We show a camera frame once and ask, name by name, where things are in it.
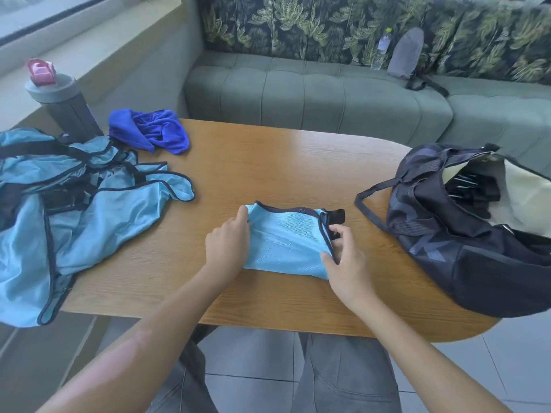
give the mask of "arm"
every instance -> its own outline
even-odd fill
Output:
[[[38,413],[144,412],[201,317],[237,276],[249,252],[248,211],[207,235],[207,263],[152,313],[113,342]]]
[[[410,380],[431,413],[510,413],[502,402],[423,339],[380,300],[368,274],[365,256],[349,227],[332,225],[342,239],[339,264],[321,254],[329,283],[341,301],[371,329]]]

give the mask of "table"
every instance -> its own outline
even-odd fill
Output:
[[[168,161],[193,181],[197,197],[170,202],[162,220],[79,275],[62,309],[142,317],[204,264],[204,238],[255,200],[279,207],[346,210],[346,225],[369,259],[379,296],[432,342],[469,338],[498,319],[467,311],[442,292],[397,241],[376,228],[355,195],[392,178],[410,149],[359,136],[182,120],[190,151],[140,152]],[[366,203],[385,215],[390,191]],[[205,313],[203,323],[373,336],[319,278],[243,270]]]

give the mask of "floral patterned upholstery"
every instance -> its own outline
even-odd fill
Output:
[[[419,26],[418,69],[551,84],[551,8],[499,0],[199,0],[207,49],[367,65]]]

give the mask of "gray pants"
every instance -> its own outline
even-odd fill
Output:
[[[389,354],[377,339],[300,333],[304,370],[291,413],[400,413]],[[205,358],[190,340],[182,380],[148,413],[218,413],[205,385]]]

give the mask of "hand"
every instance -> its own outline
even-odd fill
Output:
[[[375,289],[369,276],[364,254],[356,248],[352,230],[347,226],[330,225],[329,229],[341,234],[341,239],[333,241],[333,249],[338,264],[326,252],[320,254],[321,261],[329,276],[329,284],[337,297],[350,310],[358,303],[376,298]]]
[[[239,207],[237,217],[217,227],[205,239],[207,264],[210,275],[215,276],[225,288],[237,276],[247,262],[250,245],[250,223],[247,223],[249,211]]]

